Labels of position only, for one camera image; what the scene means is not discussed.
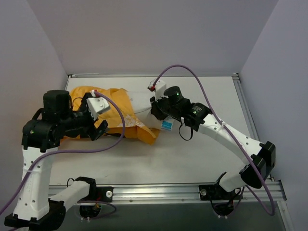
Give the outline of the yellow Mickey Mouse pillowcase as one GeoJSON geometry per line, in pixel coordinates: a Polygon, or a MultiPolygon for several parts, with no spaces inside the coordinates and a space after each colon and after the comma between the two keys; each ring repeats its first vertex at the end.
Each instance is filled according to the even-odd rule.
{"type": "MultiPolygon", "coordinates": [[[[73,109],[76,110],[81,105],[80,97],[85,93],[96,90],[102,95],[112,100],[121,110],[125,119],[125,137],[131,139],[138,139],[146,144],[153,145],[159,136],[160,131],[156,128],[149,127],[141,122],[133,112],[133,108],[128,99],[128,94],[125,89],[109,88],[102,89],[93,86],[79,86],[70,91],[70,96],[74,100],[73,109]]],[[[95,122],[97,128],[104,120],[108,123],[109,134],[122,133],[122,119],[113,105],[107,112],[99,115],[95,122]]]]}

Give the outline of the white pillow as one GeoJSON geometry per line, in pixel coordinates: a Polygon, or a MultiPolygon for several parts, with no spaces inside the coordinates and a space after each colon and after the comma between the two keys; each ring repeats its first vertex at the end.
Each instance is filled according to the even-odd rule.
{"type": "Polygon", "coordinates": [[[133,112],[138,120],[140,120],[148,128],[161,130],[162,121],[158,120],[151,113],[150,99],[154,96],[151,92],[144,91],[128,91],[127,95],[130,99],[133,112]]]}

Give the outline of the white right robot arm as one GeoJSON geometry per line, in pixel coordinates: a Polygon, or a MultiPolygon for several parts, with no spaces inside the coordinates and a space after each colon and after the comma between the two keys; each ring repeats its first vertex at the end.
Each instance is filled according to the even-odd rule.
{"type": "Polygon", "coordinates": [[[150,99],[151,113],[158,120],[171,117],[189,127],[191,131],[213,138],[215,141],[234,153],[244,164],[235,173],[223,173],[214,186],[214,194],[218,198],[226,198],[231,191],[243,186],[260,189],[276,164],[276,147],[270,141],[261,143],[220,118],[215,118],[210,108],[202,103],[193,103],[184,98],[178,86],[154,86],[149,88],[155,92],[150,99]]]}

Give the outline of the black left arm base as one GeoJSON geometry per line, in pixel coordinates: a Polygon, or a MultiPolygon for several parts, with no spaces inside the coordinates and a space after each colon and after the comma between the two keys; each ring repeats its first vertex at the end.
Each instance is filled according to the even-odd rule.
{"type": "Polygon", "coordinates": [[[117,211],[113,200],[113,187],[98,187],[94,195],[82,198],[79,202],[78,216],[88,221],[104,218],[117,211]]]}

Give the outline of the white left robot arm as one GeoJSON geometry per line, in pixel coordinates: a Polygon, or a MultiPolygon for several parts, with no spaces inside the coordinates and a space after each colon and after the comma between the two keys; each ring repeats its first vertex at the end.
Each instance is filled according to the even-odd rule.
{"type": "Polygon", "coordinates": [[[50,90],[44,94],[43,107],[23,127],[23,176],[12,196],[16,207],[4,220],[7,227],[54,231],[74,204],[96,198],[96,181],[87,177],[78,177],[62,192],[49,196],[51,169],[64,137],[87,135],[95,141],[103,135],[107,122],[99,126],[95,122],[109,109],[109,100],[95,91],[82,97],[77,110],[73,109],[68,91],[50,90]]]}

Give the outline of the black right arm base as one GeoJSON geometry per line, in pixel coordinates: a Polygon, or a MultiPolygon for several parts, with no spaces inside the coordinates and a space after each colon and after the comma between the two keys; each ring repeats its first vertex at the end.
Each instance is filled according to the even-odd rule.
{"type": "Polygon", "coordinates": [[[242,188],[236,188],[231,192],[225,191],[218,184],[199,185],[201,201],[209,201],[214,212],[218,216],[227,217],[235,210],[234,201],[243,198],[242,188]]]}

